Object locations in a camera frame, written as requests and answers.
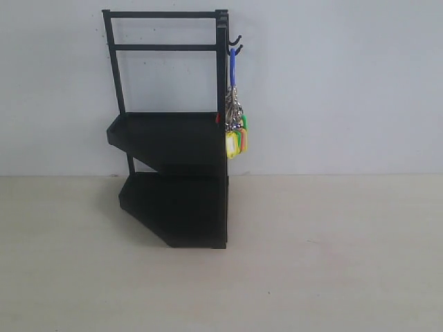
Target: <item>hook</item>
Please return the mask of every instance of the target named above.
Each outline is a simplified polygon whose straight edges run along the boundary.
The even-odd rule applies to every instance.
[[[243,44],[240,44],[240,46],[238,46],[238,48],[235,50],[235,56],[239,55],[239,53],[242,51],[243,48]]]
[[[237,45],[238,44],[238,42],[240,41],[240,39],[242,38],[243,36],[242,35],[239,35],[238,37],[237,37],[237,39],[234,41],[234,42],[229,42],[229,46],[235,46],[235,45]]]

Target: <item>vertical post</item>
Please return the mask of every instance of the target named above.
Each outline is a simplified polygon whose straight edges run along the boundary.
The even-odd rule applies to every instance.
[[[108,42],[109,57],[111,59],[111,66],[112,66],[112,75],[114,77],[114,84],[116,86],[118,110],[120,112],[120,115],[123,115],[126,113],[125,101],[123,99],[122,81],[120,78],[120,69],[118,68],[117,52],[114,47],[116,43],[114,41],[114,32],[112,30],[112,22],[110,14],[111,14],[110,10],[103,10],[103,19],[105,21],[105,30]],[[129,175],[135,174],[136,170],[134,166],[134,159],[129,154],[127,154],[127,164],[129,166]]]
[[[223,241],[228,240],[227,218],[228,218],[228,161],[226,157],[226,110],[225,98],[226,87],[228,82],[227,77],[227,55],[228,55],[228,13],[227,10],[218,10],[216,20],[216,44],[217,44],[217,112],[219,114],[219,132],[221,144],[221,160],[223,167],[221,169],[220,180],[220,199],[219,206],[219,222],[221,233],[223,234]]]

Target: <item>shelf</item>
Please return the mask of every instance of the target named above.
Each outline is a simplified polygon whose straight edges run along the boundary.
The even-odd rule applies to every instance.
[[[226,247],[225,184],[217,177],[135,173],[120,206],[171,247]]]
[[[162,174],[216,175],[223,166],[217,113],[125,113],[108,142]]]

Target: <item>upper shelf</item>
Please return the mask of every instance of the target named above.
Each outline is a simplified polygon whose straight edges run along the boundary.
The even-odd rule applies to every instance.
[[[108,142],[167,175],[215,175],[223,166],[217,113],[125,113],[107,130]]]

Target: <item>white floor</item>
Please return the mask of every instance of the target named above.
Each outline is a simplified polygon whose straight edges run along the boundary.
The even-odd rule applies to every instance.
[[[123,182],[0,178],[0,331],[443,331],[443,176],[232,177],[226,250]]]

